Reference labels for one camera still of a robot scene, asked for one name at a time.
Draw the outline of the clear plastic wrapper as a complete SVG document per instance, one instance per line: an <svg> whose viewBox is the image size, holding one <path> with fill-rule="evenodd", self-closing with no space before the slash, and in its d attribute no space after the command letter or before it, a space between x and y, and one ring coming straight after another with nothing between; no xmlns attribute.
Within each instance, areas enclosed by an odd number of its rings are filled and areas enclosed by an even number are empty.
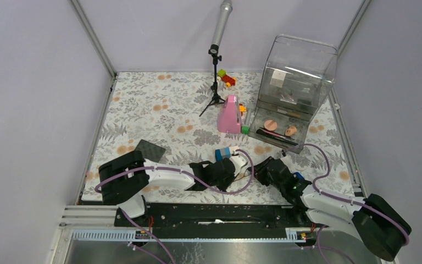
<svg viewBox="0 0 422 264"><path fill-rule="evenodd" d="M291 103L293 105L296 105L298 103L297 99L293 96L291 92L279 92L279 100L282 102Z"/></svg>

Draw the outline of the black wire hair loop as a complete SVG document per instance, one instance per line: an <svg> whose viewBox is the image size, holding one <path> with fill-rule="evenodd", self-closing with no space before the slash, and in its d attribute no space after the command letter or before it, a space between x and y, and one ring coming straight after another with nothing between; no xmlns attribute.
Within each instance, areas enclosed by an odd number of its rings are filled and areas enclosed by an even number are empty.
<svg viewBox="0 0 422 264"><path fill-rule="evenodd" d="M255 174L256 171L257 170L254 167L252 167L252 166L249 166L249 167L247 167L245 169L242 169L237 174L237 176L232 181L232 183L235 183L235 182L240 181L240 180L248 179L248 183L250 184L253 181L254 174Z"/></svg>

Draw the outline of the white blue brick stack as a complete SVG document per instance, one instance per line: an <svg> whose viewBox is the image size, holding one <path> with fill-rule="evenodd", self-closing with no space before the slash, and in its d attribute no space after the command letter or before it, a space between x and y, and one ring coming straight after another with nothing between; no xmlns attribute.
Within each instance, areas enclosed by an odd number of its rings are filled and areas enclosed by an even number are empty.
<svg viewBox="0 0 422 264"><path fill-rule="evenodd" d="M221 161L225 158L230 158L236 154L236 150L239 149L238 146L218 148L214 151L214 156L216 161Z"/></svg>

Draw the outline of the black makeup brush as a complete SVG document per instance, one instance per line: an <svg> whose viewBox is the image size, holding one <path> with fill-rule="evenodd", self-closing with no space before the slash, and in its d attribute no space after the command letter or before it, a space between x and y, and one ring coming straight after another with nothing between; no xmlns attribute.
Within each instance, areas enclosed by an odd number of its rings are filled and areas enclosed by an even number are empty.
<svg viewBox="0 0 422 264"><path fill-rule="evenodd" d="M289 146L297 146L299 143L296 143L288 136L284 136L273 131L268 131L264 128L260 128L256 131L256 135L260 138L260 140L265 141L267 143L277 145L280 147L289 147Z"/></svg>

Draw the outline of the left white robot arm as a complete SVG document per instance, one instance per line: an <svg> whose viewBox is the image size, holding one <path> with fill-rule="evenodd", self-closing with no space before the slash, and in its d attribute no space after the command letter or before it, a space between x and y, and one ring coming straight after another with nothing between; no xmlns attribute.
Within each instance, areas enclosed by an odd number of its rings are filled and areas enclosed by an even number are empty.
<svg viewBox="0 0 422 264"><path fill-rule="evenodd" d="M203 161L185 166L169 166L132 151L100 166L99 184L95 192L102 195L105 205L117 205L127 213L135 226L148 221L145 189L170 187L186 191L209 188L225 192L247 161L241 155L231 155L216 162Z"/></svg>

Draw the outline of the clear acrylic makeup organizer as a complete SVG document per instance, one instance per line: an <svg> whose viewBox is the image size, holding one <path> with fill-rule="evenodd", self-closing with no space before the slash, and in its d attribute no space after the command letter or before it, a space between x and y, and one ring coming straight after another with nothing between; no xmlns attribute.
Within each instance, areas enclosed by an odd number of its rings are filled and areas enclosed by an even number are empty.
<svg viewBox="0 0 422 264"><path fill-rule="evenodd" d="M277 129L273 132L281 135L294 125L298 132L290 138L299 145L274 146L300 153L304 148L310 123L335 83L337 59L338 48L334 45L284 34L277 35L263 70L249 136L260 140L256 131L263 128L264 122L269 119L277 122ZM287 73L282 88L270 85L274 69ZM291 92L298 103L280 101L281 91Z"/></svg>

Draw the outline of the white cardboard box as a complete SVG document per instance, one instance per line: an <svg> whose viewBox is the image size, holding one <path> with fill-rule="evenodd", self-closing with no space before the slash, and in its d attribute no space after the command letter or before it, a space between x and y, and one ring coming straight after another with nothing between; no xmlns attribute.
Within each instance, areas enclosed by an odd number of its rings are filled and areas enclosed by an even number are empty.
<svg viewBox="0 0 422 264"><path fill-rule="evenodd" d="M286 74L287 73L285 71L274 69L270 79L270 85L282 88L284 85Z"/></svg>

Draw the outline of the beige makeup sponge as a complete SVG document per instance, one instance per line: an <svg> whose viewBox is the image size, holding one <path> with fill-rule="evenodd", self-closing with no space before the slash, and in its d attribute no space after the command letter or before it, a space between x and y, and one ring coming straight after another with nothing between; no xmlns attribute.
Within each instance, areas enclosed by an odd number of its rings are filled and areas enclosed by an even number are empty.
<svg viewBox="0 0 422 264"><path fill-rule="evenodd" d="M288 128L285 130L284 135L285 135L285 136L287 136L287 137L292 137L292 136L294 136L297 132L298 132L297 127L296 127L296 126L294 126L294 125L292 125L292 126L288 127Z"/></svg>

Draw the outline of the round orange powder puff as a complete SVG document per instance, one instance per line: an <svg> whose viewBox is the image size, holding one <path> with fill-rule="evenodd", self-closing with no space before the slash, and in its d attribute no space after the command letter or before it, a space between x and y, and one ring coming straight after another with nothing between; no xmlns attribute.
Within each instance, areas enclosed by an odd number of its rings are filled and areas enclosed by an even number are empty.
<svg viewBox="0 0 422 264"><path fill-rule="evenodd" d="M266 120L263 124L263 128L268 131L275 131L277 129L277 122L272 119Z"/></svg>

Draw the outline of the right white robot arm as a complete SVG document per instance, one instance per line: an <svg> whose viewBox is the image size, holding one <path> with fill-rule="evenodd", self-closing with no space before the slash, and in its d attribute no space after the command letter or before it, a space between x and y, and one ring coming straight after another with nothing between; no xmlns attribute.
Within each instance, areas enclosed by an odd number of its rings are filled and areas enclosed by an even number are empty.
<svg viewBox="0 0 422 264"><path fill-rule="evenodd" d="M272 157L254 172L256 180L275 187L292 205L293 219L302 227L315 223L340 230L385 261L393 261L409 243L411 226L379 195L364 198L321 190Z"/></svg>

